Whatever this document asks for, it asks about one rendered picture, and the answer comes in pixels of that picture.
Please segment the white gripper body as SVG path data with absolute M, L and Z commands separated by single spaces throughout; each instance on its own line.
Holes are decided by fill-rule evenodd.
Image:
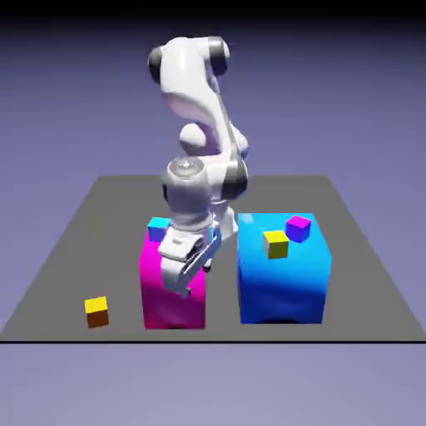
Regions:
M 161 242 L 161 278 L 166 289 L 182 295 L 191 280 L 220 248 L 221 232 L 169 230 Z

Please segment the small cyan cube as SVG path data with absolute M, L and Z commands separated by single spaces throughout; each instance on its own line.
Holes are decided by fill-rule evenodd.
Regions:
M 153 216 L 146 227 L 150 241 L 162 242 L 170 224 L 170 218 Z

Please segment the small yellow cube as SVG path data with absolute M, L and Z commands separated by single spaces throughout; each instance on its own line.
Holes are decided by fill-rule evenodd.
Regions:
M 263 233 L 263 250 L 268 260 L 286 258 L 289 250 L 289 238 L 283 230 L 271 230 Z

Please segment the small orange cube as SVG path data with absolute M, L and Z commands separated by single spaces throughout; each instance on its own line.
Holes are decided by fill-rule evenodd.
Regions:
M 84 310 L 89 329 L 109 325 L 109 314 L 106 296 L 84 300 Z

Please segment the small purple cube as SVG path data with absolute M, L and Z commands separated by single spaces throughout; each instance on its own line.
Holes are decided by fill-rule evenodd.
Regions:
M 293 215 L 285 222 L 286 236 L 296 242 L 303 243 L 310 236 L 311 220 L 300 215 Z

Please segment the large magenta box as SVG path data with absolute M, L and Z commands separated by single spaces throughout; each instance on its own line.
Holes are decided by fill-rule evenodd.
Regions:
M 190 297 L 166 290 L 161 280 L 160 242 L 150 241 L 146 228 L 140 258 L 141 304 L 146 329 L 204 329 L 206 274 L 200 270 L 189 287 Z

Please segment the large blue box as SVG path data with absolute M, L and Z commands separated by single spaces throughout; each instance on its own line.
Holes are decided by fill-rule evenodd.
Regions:
M 289 242 L 285 258 L 270 260 L 266 231 L 285 230 L 298 216 L 310 223 L 309 236 Z M 332 255 L 312 213 L 240 213 L 237 276 L 240 322 L 320 324 L 328 291 Z

